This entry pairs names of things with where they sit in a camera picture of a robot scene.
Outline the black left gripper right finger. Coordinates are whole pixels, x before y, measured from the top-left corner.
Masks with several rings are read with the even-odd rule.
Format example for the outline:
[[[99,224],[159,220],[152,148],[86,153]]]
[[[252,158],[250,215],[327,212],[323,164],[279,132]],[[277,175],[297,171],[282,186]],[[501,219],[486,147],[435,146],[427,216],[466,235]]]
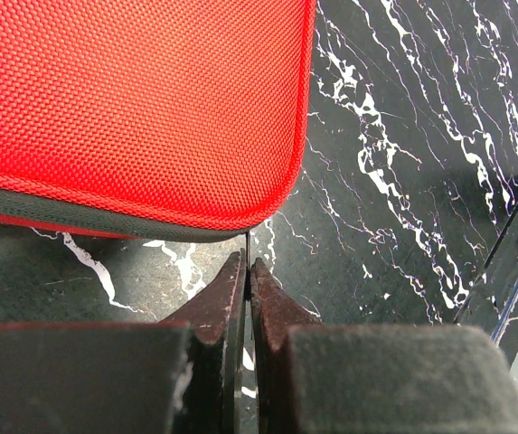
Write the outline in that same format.
[[[326,325],[250,270],[262,433],[518,433],[503,353],[458,325]]]

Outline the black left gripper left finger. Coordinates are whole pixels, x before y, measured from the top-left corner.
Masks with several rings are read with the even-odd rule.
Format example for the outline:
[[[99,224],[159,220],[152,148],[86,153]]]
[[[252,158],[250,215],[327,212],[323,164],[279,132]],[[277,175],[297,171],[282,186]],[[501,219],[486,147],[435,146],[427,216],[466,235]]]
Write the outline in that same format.
[[[157,323],[0,325],[0,433],[235,433],[246,255]]]

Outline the red black medicine case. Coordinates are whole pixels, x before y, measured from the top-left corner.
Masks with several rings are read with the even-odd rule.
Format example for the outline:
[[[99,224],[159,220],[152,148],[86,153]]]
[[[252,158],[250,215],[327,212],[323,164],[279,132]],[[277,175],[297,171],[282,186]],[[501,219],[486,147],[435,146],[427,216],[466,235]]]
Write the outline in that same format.
[[[0,1],[0,222],[214,242],[287,199],[313,1]]]

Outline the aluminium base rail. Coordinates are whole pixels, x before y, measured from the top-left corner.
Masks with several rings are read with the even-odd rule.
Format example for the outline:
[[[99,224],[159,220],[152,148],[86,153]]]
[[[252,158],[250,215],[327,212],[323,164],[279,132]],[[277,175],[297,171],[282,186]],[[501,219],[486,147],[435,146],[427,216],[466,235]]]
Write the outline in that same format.
[[[483,329],[513,363],[518,353],[518,203],[454,322]]]

